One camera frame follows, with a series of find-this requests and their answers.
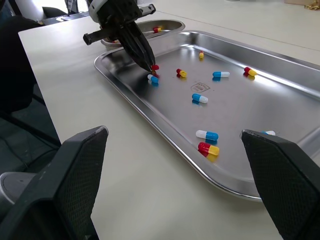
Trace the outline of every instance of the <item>stainless steel tray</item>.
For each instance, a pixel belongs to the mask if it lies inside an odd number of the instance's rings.
[[[260,201],[245,148],[243,129],[273,130],[313,156],[320,147],[320,67],[277,53],[199,31],[153,38],[150,45],[160,66],[158,85],[147,81],[120,48],[95,60],[96,68],[209,182],[238,197]],[[204,60],[199,60],[199,51]],[[244,67],[256,69],[255,80]],[[185,70],[186,79],[176,76]],[[213,80],[214,71],[230,72]],[[200,92],[208,104],[192,101]],[[197,151],[197,130],[219,134],[216,159]]]

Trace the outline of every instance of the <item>capsule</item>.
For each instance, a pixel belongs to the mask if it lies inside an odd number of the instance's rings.
[[[257,75],[258,73],[256,73],[255,71],[253,71],[250,67],[245,67],[244,68],[244,71],[247,73],[247,74],[249,74],[249,75],[251,75],[251,76],[255,76],[255,75]]]
[[[192,94],[192,99],[196,100],[196,101],[198,101],[200,103],[203,103],[203,104],[206,104],[208,102],[208,98],[207,97],[202,96],[202,95],[197,94],[197,93]]]
[[[151,74],[149,74],[148,76],[147,76],[147,78],[151,81],[151,82],[153,82],[153,83],[155,83],[155,84],[157,84],[158,83],[158,78],[156,78],[155,76],[152,76]]]
[[[162,29],[161,29],[161,27],[158,27],[158,28],[154,28],[153,29],[153,32],[155,33],[155,34],[157,34],[157,33],[160,33],[160,32],[162,32]]]
[[[276,132],[275,131],[262,131],[263,134],[267,134],[267,135],[272,135],[275,136]]]
[[[213,140],[213,141],[216,141],[219,138],[219,135],[217,133],[211,132],[211,131],[198,130],[198,131],[196,131],[195,135],[198,138],[207,139],[207,140]]]
[[[205,57],[204,51],[200,51],[199,53],[199,58],[203,59]]]
[[[180,68],[178,68],[176,70],[176,73],[179,74],[183,78],[187,77],[187,73],[185,71],[181,70]]]
[[[230,76],[230,72],[227,72],[227,71],[215,71],[212,75],[215,78],[228,78]]]
[[[151,66],[151,69],[153,70],[153,71],[156,71],[156,70],[159,70],[159,66],[158,65],[152,65]]]
[[[212,146],[206,142],[200,142],[198,145],[199,152],[208,153],[215,156],[219,155],[220,149],[217,146]]]

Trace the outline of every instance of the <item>table surface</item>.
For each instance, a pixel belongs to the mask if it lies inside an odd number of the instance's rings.
[[[196,2],[202,6],[215,2],[186,1],[190,2],[188,11],[198,9]],[[278,28],[274,29],[273,37],[259,36],[260,33],[232,30],[244,24],[247,17],[237,15],[239,18],[233,20],[237,24],[218,26],[214,25],[217,16],[210,18],[210,9],[202,8],[203,14],[198,12],[194,16],[200,21],[207,18],[209,23],[204,23],[189,19],[190,12],[186,10],[180,9],[182,17],[163,13],[170,13],[170,4],[177,4],[173,0],[158,2],[157,9],[162,12],[143,21],[176,19],[185,23],[186,30],[213,33],[320,65],[317,41],[320,33],[314,34],[317,36],[313,41],[309,36],[292,39],[299,31],[292,24],[286,26],[288,36],[279,36]],[[215,14],[223,18],[230,2],[225,3],[225,8],[217,2]],[[263,19],[267,14],[265,8],[272,9],[270,6],[278,3],[236,4],[252,8],[252,15],[259,19],[250,23],[254,25],[253,22],[268,22]],[[314,15],[298,7],[282,6],[290,18],[292,12],[298,13],[296,16],[301,21],[305,21],[304,15]],[[105,125],[109,129],[100,187],[91,216],[100,239],[280,240],[262,203],[236,198],[206,182],[95,69],[94,60],[105,52],[105,47],[99,42],[86,46],[82,37],[98,29],[86,17],[30,29],[19,35],[61,142],[96,126]]]

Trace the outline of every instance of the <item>tray rim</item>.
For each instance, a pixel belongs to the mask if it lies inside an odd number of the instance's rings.
[[[148,41],[155,41],[159,40],[160,38],[167,38],[171,35],[177,35],[181,33],[195,33],[195,34],[203,34],[233,45],[237,45],[243,48],[247,48],[250,50],[254,50],[257,52],[260,52],[262,54],[267,54],[272,57],[280,58],[284,61],[288,61],[294,64],[302,65],[304,67],[308,67],[311,69],[316,69],[320,71],[320,66],[306,62],[303,60],[299,60],[293,57],[289,57],[280,53],[272,52],[269,50],[265,50],[259,47],[251,46],[246,43],[242,43],[239,41],[235,41],[232,39],[228,39],[225,37],[221,37],[212,33],[208,33],[205,31],[197,31],[197,30],[182,30],[182,31],[176,31],[176,32],[171,32],[168,34],[164,34],[162,36],[154,37],[151,39],[148,39]],[[178,153],[184,157],[187,162],[203,177],[205,178],[208,182],[213,184],[215,187],[223,190],[226,193],[232,194],[236,197],[240,197],[243,199],[255,201],[255,202],[261,202],[261,198],[259,196],[254,196],[254,195],[249,195],[245,193],[241,193],[235,190],[230,189],[227,186],[224,186],[223,184],[217,182],[215,179],[210,177],[205,170],[203,170],[200,166],[199,163],[196,163],[192,160],[192,156],[194,157],[199,157],[202,156],[197,150],[191,149],[190,150],[190,143],[184,139],[183,137],[180,137],[179,133],[177,133],[177,130],[172,127],[170,124],[168,124],[161,116],[156,114],[146,103],[144,103],[134,92],[132,92],[124,83],[122,83],[120,80],[118,80],[108,69],[105,68],[105,70],[109,73],[109,76],[106,76],[100,69],[99,69],[99,64],[98,61],[99,59],[104,58],[105,56],[123,50],[123,47],[117,48],[112,51],[105,52],[98,56],[94,60],[94,66],[95,68],[108,79],[108,82],[140,113],[143,118],[145,118],[163,137],[166,139],[177,151]],[[248,184],[253,184],[255,187],[254,181],[247,182]]]

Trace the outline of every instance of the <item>floor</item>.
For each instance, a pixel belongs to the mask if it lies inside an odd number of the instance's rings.
[[[41,96],[37,85],[34,93]],[[28,108],[14,112],[13,116],[58,139],[47,108],[36,100]],[[53,158],[56,148],[0,118],[0,174],[38,172]]]

